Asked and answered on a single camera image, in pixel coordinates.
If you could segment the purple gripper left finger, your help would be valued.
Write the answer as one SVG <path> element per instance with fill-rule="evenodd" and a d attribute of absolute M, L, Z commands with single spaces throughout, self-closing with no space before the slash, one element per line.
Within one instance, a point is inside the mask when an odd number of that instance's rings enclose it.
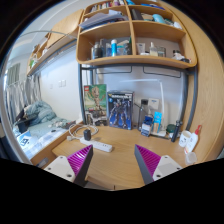
<path fill-rule="evenodd" d="M 58 156 L 45 168 L 45 171 L 84 187 L 92 156 L 93 146 L 89 145 L 68 157 Z"/>

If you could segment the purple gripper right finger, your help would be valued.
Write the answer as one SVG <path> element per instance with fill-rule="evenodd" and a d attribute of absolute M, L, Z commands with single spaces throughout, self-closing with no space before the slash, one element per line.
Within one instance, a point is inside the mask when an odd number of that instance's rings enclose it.
<path fill-rule="evenodd" d="M 182 169 L 170 156 L 159 156 L 139 145 L 135 145 L 134 155 L 146 185 Z"/>

